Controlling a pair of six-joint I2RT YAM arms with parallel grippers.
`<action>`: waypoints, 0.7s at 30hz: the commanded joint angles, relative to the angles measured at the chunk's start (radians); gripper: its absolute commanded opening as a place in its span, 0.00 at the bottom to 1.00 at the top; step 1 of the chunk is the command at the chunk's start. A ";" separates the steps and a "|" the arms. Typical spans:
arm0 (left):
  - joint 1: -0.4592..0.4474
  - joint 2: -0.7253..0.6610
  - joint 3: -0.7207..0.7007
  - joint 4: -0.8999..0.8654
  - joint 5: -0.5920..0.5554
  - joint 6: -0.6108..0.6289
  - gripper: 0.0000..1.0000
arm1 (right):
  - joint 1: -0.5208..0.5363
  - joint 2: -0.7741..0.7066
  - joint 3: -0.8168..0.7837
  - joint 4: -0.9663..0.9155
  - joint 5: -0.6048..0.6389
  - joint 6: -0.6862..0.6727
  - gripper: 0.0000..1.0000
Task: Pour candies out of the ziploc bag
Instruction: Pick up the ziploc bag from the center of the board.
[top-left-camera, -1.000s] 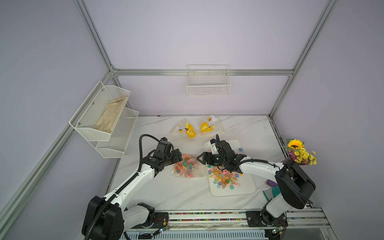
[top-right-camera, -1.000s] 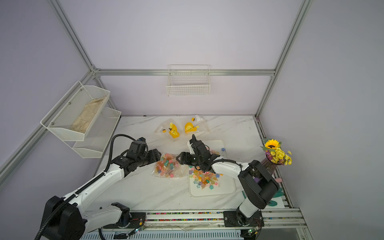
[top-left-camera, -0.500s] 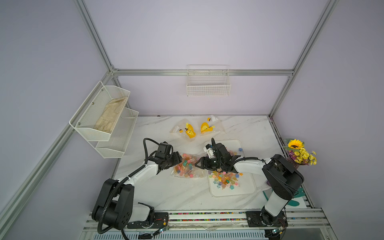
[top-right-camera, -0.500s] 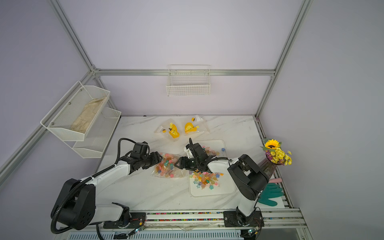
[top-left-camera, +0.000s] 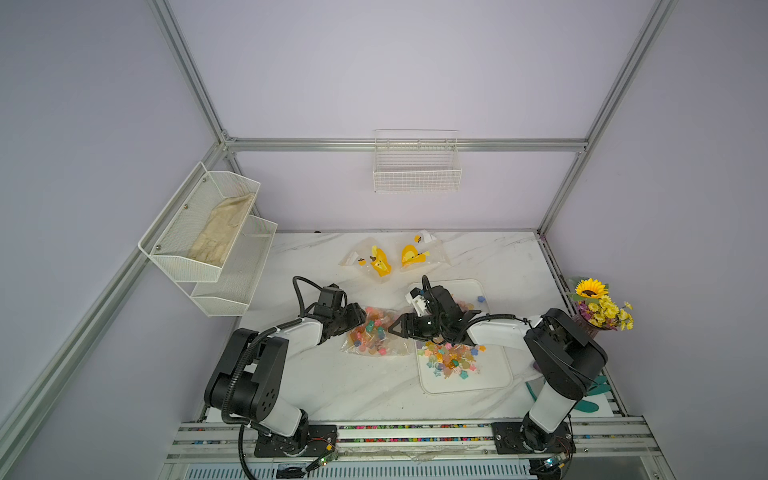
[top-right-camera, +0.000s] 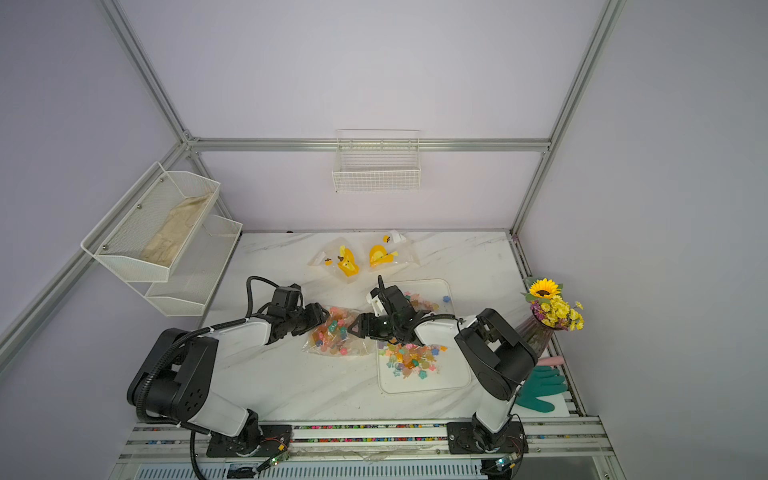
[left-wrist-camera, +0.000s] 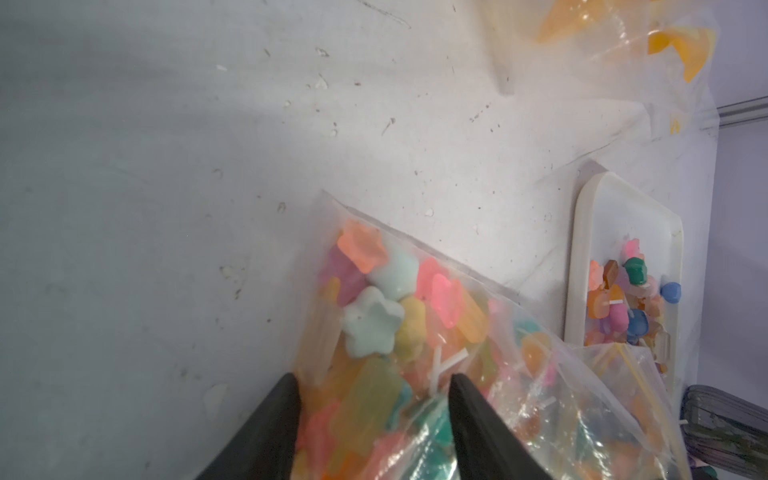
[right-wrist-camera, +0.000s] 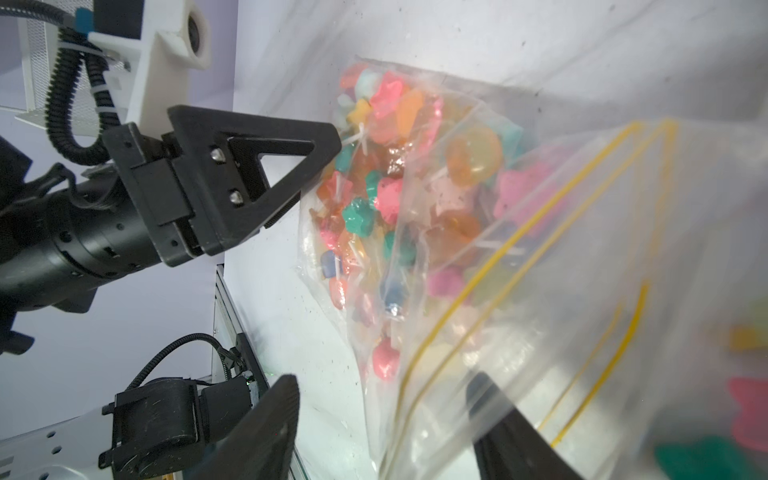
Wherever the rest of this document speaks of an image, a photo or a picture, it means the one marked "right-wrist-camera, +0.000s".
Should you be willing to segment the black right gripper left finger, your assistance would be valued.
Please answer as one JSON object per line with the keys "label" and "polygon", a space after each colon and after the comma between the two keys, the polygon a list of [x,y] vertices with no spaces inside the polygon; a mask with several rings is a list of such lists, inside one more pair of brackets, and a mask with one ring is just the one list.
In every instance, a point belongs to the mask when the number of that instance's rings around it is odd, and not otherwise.
{"label": "black right gripper left finger", "polygon": [[287,479],[297,436],[297,377],[280,377],[255,404],[238,377],[202,391],[205,438],[218,441],[187,479]]}

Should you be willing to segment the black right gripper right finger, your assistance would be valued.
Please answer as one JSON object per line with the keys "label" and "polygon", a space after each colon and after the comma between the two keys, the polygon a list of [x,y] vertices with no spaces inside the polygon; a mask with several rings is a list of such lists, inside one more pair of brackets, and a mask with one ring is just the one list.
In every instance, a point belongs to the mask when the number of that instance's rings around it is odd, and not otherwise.
{"label": "black right gripper right finger", "polygon": [[489,479],[578,479],[532,424],[484,372],[466,387],[471,420],[492,416],[491,428],[473,441],[479,476]]}

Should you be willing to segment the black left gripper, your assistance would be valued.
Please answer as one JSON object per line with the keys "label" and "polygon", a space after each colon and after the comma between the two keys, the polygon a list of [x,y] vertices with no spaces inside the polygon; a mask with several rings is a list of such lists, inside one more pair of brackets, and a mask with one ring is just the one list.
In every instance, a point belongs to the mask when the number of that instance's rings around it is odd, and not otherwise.
{"label": "black left gripper", "polygon": [[160,261],[215,256],[274,225],[341,150],[330,123],[177,105],[160,139],[102,140]]}

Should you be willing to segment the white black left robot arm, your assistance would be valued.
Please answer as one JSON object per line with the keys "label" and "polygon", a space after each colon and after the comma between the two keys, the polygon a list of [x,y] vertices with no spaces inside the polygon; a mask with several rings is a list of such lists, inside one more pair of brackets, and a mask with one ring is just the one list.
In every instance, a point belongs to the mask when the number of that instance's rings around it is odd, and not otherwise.
{"label": "white black left robot arm", "polygon": [[215,256],[274,225],[340,152],[328,123],[177,105],[159,139],[106,132],[112,161],[85,182],[64,166],[26,182],[29,158],[1,145],[1,349],[33,338],[22,311],[85,313],[135,272]]}

